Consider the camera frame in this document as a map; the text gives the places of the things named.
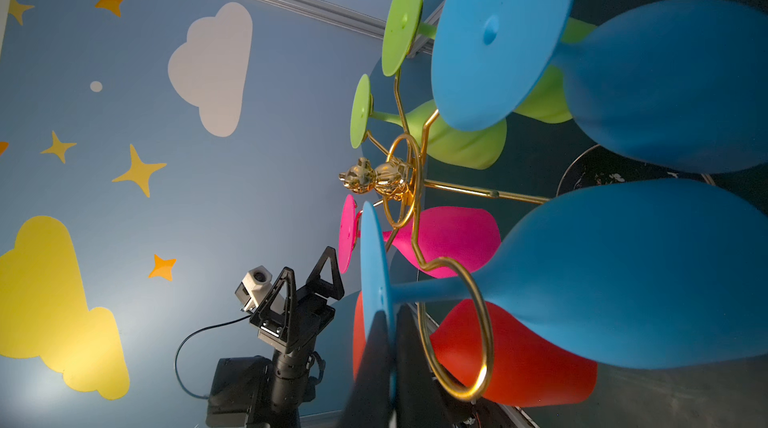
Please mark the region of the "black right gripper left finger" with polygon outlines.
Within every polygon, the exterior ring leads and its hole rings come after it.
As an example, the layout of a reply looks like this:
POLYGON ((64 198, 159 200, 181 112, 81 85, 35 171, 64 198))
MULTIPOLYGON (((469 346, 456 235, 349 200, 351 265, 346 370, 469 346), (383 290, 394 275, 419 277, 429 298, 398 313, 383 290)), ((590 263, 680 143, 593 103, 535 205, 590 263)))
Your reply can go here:
POLYGON ((386 428, 392 415, 394 356, 387 316, 373 318, 354 388, 339 420, 343 428, 386 428))

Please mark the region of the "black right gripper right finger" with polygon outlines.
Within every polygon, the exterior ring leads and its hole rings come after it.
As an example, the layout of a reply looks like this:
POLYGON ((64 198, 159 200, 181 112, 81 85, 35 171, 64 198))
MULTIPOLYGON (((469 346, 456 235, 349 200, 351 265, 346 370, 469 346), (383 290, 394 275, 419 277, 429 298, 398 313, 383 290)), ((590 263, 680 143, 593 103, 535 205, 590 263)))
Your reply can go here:
POLYGON ((395 368, 397 427, 449 427, 450 421, 432 379, 412 310, 405 305, 396 315, 395 368))

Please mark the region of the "blue wine glass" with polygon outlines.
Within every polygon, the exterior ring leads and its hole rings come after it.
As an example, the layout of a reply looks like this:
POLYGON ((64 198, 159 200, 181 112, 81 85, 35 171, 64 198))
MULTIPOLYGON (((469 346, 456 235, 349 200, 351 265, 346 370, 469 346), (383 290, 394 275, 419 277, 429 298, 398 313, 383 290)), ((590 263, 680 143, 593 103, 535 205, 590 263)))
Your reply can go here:
POLYGON ((669 369, 767 351, 767 218, 705 183, 656 179, 558 196, 528 213, 492 259, 452 278, 394 285, 371 205, 362 211, 365 323, 397 304, 470 299, 481 365, 468 387, 428 363, 443 387, 474 400, 492 379, 488 306, 552 344, 608 365, 669 369))
POLYGON ((767 17, 725 0, 664 0, 562 41, 573 0, 445 0, 431 84, 445 122, 487 128, 549 67, 596 143, 696 173, 767 160, 767 17))

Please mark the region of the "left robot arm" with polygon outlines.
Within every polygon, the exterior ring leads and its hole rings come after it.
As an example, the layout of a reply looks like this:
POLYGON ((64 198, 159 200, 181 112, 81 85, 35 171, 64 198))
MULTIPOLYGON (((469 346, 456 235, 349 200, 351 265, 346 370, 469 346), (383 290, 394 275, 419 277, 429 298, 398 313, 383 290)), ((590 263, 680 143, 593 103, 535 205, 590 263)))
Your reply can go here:
POLYGON ((324 375, 325 361, 315 344, 335 316, 329 301, 344 296, 336 251, 325 248, 301 287, 291 268, 273 277, 259 266, 246 273, 235 296, 258 338, 274 352, 270 358, 218 362, 205 423, 209 427, 297 427, 300 405, 314 399, 324 375))

